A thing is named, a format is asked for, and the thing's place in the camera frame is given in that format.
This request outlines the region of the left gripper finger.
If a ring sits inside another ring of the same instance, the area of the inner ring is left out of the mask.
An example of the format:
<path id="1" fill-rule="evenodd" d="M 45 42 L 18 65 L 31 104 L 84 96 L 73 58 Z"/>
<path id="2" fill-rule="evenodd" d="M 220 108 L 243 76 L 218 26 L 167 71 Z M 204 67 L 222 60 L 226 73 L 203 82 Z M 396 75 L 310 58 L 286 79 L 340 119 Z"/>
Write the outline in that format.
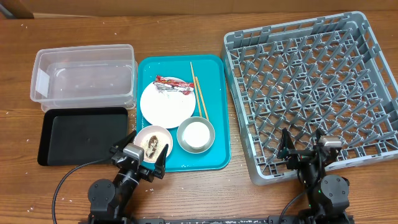
<path id="1" fill-rule="evenodd" d="M 112 150 L 123 150 L 128 144 L 133 142 L 134 138 L 136 137 L 136 134 L 137 131 L 133 131 L 122 140 L 114 143 L 112 145 Z"/>
<path id="2" fill-rule="evenodd" d="M 165 175 L 165 163 L 168 149 L 169 145 L 166 144 L 155 162 L 154 176 L 158 179 L 163 179 Z"/>

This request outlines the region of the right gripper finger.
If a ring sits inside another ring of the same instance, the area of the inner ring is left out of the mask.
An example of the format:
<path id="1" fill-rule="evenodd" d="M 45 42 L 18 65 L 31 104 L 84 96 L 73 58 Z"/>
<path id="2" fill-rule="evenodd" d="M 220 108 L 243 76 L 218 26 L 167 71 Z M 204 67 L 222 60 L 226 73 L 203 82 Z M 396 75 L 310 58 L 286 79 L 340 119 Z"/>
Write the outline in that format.
<path id="1" fill-rule="evenodd" d="M 317 128 L 316 131 L 315 131 L 315 137 L 316 137 L 315 142 L 316 142 L 317 146 L 324 146 L 325 145 L 324 136 L 325 136 L 325 132 L 321 128 Z"/>
<path id="2" fill-rule="evenodd" d="M 278 159 L 286 159 L 291 155 L 291 150 L 294 150 L 294 144 L 290 137 L 290 133 L 286 128 L 282 130 L 282 136 L 280 139 L 279 149 L 277 153 Z"/>

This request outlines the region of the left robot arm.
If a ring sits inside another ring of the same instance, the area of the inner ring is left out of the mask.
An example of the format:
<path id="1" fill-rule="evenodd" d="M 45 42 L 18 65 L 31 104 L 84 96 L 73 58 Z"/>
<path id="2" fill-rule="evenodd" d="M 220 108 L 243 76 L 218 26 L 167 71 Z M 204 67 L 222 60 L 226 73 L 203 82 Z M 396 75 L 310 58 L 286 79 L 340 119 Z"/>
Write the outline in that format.
<path id="1" fill-rule="evenodd" d="M 133 143 L 137 132 L 133 131 L 124 139 L 114 143 L 110 152 L 111 162 L 119 168 L 114 180 L 100 179 L 88 190 L 91 203 L 89 223 L 137 223 L 138 221 L 125 212 L 134 190 L 141 180 L 152 182 L 165 175 L 165 162 L 169 145 L 165 145 L 155 162 L 155 168 L 142 165 L 143 148 Z"/>

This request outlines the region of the grey-green bowl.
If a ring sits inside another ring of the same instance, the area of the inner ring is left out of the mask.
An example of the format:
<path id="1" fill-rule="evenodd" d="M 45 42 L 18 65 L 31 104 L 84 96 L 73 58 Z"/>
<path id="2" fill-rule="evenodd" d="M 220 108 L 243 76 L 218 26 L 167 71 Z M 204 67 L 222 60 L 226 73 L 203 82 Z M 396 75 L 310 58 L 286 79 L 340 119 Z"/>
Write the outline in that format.
<path id="1" fill-rule="evenodd" d="M 185 140 L 183 139 L 183 132 L 185 130 L 185 128 L 193 122 L 201 122 L 204 123 L 205 125 L 207 125 L 208 129 L 210 130 L 210 139 L 209 141 L 201 148 L 193 148 L 191 146 L 189 146 Z M 199 116 L 194 116 L 191 118 L 186 119 L 185 121 L 183 121 L 181 123 L 181 125 L 178 127 L 177 129 L 177 141 L 180 145 L 180 147 L 184 150 L 187 151 L 191 154 L 201 154 L 206 152 L 207 150 L 210 149 L 210 147 L 212 146 L 212 144 L 215 141 L 215 129 L 213 127 L 213 125 L 205 118 L 199 117 Z"/>

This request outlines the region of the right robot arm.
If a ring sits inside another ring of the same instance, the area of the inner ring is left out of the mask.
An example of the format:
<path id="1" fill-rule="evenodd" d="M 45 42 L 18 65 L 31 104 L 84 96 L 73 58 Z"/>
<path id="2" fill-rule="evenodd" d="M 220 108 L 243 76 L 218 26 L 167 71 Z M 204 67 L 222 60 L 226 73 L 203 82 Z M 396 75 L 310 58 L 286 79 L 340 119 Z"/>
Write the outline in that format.
<path id="1" fill-rule="evenodd" d="M 304 191 L 292 199 L 279 215 L 279 223 L 353 223 L 347 216 L 349 207 L 349 180 L 339 175 L 326 174 L 325 167 L 335 162 L 342 149 L 337 136 L 327 136 L 317 129 L 316 142 L 311 149 L 295 148 L 290 133 L 282 130 L 277 157 L 287 162 L 286 167 L 297 171 L 297 178 Z M 308 208 L 290 218 L 285 217 L 288 208 L 303 195 L 307 196 Z"/>

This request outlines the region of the pink bowl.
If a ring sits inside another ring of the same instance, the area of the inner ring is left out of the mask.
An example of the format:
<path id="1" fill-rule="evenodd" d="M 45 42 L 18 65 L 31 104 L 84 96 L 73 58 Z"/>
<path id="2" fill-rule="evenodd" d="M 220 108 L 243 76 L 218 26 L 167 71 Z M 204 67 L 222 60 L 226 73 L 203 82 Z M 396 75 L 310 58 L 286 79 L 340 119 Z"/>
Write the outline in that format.
<path id="1" fill-rule="evenodd" d="M 149 159 L 146 156 L 147 143 L 150 137 L 153 135 L 157 136 L 158 145 L 155 154 L 151 159 Z M 161 126 L 150 125 L 138 132 L 137 136 L 134 139 L 134 144 L 144 149 L 144 162 L 155 163 L 166 144 L 169 145 L 167 157 L 170 155 L 173 148 L 173 139 L 167 129 Z"/>

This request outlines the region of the white cup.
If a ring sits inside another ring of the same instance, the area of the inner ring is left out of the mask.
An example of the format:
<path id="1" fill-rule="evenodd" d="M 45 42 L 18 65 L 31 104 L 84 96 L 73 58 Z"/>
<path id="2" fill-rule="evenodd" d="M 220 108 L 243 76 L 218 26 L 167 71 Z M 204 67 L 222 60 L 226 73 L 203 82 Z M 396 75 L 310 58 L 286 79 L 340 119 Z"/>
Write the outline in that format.
<path id="1" fill-rule="evenodd" d="M 203 147 L 210 139 L 210 130 L 201 122 L 190 123 L 183 132 L 183 139 L 193 148 Z"/>

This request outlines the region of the brown food scrap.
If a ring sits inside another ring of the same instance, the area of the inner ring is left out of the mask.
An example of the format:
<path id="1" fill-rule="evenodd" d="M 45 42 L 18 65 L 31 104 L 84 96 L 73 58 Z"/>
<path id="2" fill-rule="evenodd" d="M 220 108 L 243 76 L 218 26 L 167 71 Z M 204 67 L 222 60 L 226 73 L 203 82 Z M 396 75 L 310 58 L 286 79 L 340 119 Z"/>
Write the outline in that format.
<path id="1" fill-rule="evenodd" d="M 157 150 L 157 145 L 158 145 L 158 138 L 157 136 L 153 135 L 150 137 L 147 143 L 147 149 L 146 149 L 146 156 L 151 159 L 153 155 L 155 154 Z"/>

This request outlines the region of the red foil snack wrapper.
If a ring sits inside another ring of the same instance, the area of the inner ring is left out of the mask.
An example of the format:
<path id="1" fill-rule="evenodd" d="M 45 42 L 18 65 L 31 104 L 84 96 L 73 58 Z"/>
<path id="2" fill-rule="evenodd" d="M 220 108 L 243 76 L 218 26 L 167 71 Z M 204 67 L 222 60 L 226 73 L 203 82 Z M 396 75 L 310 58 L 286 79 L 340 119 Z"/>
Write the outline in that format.
<path id="1" fill-rule="evenodd" d="M 171 78 L 165 78 L 157 75 L 153 84 L 159 91 L 177 91 L 184 95 L 190 94 L 194 90 L 193 83 L 186 83 Z"/>

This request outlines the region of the wooden chopstick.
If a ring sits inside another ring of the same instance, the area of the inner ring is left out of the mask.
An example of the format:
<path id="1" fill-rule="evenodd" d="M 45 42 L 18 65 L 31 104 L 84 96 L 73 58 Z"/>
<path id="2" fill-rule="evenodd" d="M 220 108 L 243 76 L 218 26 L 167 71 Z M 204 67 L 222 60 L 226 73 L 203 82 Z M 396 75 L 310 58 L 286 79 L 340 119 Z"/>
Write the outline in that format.
<path id="1" fill-rule="evenodd" d="M 208 112 L 207 112 L 207 109 L 206 109 L 206 104 L 205 104 L 204 97 L 203 97 L 203 94 L 202 94 L 202 91 L 201 91 L 201 86 L 200 86 L 198 77 L 196 77 L 196 76 L 195 76 L 195 82 L 197 84 L 197 88 L 198 88 L 198 91 L 199 91 L 199 96 L 200 96 L 200 99 L 201 99 L 201 104 L 202 104 L 202 107 L 203 107 L 205 118 L 209 121 Z"/>
<path id="2" fill-rule="evenodd" d="M 196 83 L 196 76 L 195 76 L 195 74 L 194 74 L 192 62 L 190 62 L 190 68 L 191 68 L 191 73 L 192 73 L 192 78 L 193 78 L 194 92 L 195 92 L 195 98 L 196 98 L 196 101 L 197 101 L 197 107 L 198 107 L 199 117 L 202 117 L 201 106 L 200 106 L 200 100 L 199 100 L 199 97 L 198 97 L 198 88 L 197 88 L 197 83 Z"/>

